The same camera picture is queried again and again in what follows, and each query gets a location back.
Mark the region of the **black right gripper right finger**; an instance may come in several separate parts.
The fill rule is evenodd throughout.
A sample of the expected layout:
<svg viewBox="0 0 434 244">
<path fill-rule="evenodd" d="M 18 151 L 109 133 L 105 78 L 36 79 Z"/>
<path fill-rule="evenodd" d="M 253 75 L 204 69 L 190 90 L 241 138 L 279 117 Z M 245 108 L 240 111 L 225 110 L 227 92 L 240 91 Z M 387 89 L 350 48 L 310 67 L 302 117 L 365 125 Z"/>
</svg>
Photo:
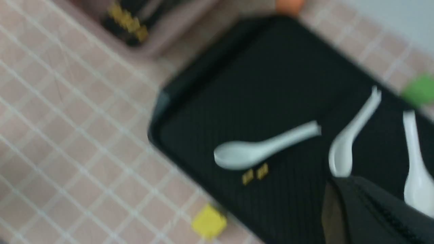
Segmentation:
<svg viewBox="0 0 434 244">
<path fill-rule="evenodd" d="M 351 244 L 432 244 L 433 219 L 362 177 L 336 178 Z"/>
</svg>

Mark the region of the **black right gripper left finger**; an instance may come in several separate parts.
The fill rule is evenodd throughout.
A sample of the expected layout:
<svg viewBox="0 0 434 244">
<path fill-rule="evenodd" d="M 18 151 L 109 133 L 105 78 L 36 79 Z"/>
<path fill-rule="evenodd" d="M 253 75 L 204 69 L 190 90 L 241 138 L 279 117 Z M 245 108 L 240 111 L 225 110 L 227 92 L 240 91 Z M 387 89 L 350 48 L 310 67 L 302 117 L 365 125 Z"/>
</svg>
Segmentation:
<svg viewBox="0 0 434 244">
<path fill-rule="evenodd" d="M 345 207 L 332 181 L 328 181 L 324 189 L 321 224 L 326 244 L 349 244 Z"/>
</svg>

